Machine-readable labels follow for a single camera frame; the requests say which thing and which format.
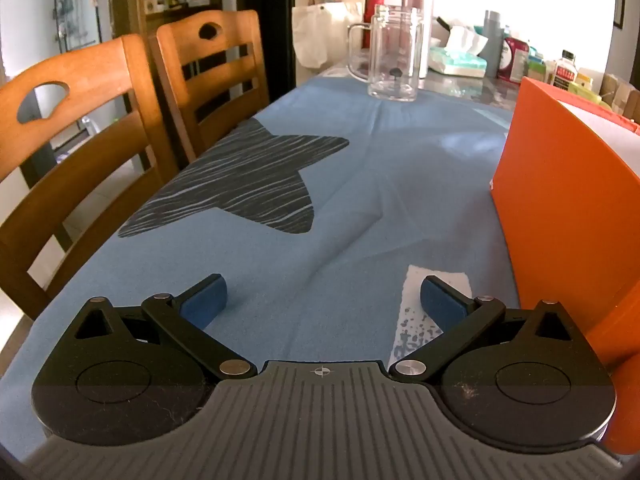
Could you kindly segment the blue star tablecloth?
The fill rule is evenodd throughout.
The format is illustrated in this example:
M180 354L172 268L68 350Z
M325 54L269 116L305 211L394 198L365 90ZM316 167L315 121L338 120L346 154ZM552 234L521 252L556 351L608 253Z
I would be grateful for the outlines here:
M43 442L32 383L91 297L136 306L218 273L227 307L209 333L255 364L391 363L434 338L421 281L518 304L489 182L510 110L423 92L371 98L350 78L314 78L259 113L275 136L337 136L338 152L300 175L314 207L291 234L212 208L114 236L37 318L1 382L1 441L17 458Z

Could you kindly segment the orange cardboard box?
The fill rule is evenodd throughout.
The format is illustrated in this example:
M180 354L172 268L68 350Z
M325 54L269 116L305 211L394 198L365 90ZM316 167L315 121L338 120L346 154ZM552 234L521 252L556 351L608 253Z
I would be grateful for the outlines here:
M606 444L638 453L638 125L526 78L489 187L521 306L564 306L613 378Z

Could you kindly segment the near wooden chair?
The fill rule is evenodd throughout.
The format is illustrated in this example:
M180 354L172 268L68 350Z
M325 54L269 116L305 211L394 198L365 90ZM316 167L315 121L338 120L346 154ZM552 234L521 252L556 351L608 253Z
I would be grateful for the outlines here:
M128 96L130 112L49 170L1 225L1 289L35 320L94 253L178 174L143 39L130 34L47 58L1 89L1 174L9 177L73 122ZM55 231L134 156L149 169L70 246L47 285L29 270Z

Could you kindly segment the wooden chair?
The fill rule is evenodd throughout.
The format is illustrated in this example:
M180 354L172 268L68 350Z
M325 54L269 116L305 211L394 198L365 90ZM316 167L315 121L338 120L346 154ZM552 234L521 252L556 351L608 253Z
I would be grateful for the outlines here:
M130 34L47 58L1 89L1 174L9 177L73 122L128 96L130 112L49 170L1 225L1 289L35 320L94 253L178 174L143 39ZM55 231L134 156L149 169L70 246L47 285L29 270Z
M163 24L150 46L190 162L269 104L262 35L254 10L207 10ZM235 60L184 76L186 67L240 47L246 53Z

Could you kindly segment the red white package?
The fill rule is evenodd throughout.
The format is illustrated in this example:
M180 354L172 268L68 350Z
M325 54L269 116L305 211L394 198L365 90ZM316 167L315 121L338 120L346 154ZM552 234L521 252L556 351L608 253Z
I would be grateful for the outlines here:
M526 73L528 57L528 43L507 36L503 39L498 77L514 84L520 84Z

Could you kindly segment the tissue pack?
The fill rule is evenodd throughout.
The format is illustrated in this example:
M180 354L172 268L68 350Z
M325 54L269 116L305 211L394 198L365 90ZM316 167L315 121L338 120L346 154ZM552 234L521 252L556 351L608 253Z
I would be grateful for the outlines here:
M483 78L487 61L480 52L488 44L488 38L464 26L452 26L447 43L443 47L430 47L428 67L447 76Z

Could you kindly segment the white label bottle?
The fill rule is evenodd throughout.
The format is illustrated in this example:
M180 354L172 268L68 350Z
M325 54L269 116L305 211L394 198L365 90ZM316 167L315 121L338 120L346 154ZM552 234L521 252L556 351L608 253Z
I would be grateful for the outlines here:
M577 74L575 55L563 50L561 57L555 62L551 84L556 88L568 90L570 84L576 80Z

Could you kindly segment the grey bottle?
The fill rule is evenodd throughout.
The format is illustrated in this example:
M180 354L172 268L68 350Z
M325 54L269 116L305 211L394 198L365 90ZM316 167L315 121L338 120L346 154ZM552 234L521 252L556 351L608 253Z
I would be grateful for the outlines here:
M485 77L495 79L501 58L503 45L503 28L501 26L500 14L496 11L485 12L484 25L480 32L487 39L487 44L480 51L480 57L487 63Z

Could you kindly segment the clear glass mug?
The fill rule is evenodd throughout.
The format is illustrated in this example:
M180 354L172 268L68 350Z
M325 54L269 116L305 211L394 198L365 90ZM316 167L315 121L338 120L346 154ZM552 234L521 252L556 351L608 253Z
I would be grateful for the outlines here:
M356 64L352 35L369 34L367 70ZM395 102L413 102L419 90L424 37L423 12L417 8L379 4L370 23L347 27L349 75L367 84L368 95Z

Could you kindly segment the pink thermos bottle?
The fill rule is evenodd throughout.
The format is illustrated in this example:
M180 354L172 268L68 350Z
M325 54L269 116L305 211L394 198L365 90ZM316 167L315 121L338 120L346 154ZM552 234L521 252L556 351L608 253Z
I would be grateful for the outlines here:
M428 54L431 47L433 0L401 0L404 9L418 9L423 24L422 50L419 77L425 79L428 72Z

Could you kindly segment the white paper bag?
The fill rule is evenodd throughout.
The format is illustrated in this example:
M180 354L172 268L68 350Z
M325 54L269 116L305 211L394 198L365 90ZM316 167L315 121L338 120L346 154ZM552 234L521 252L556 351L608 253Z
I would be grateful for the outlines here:
M347 29L361 22L361 2L327 2L292 9L294 52L307 70L321 70L347 56Z

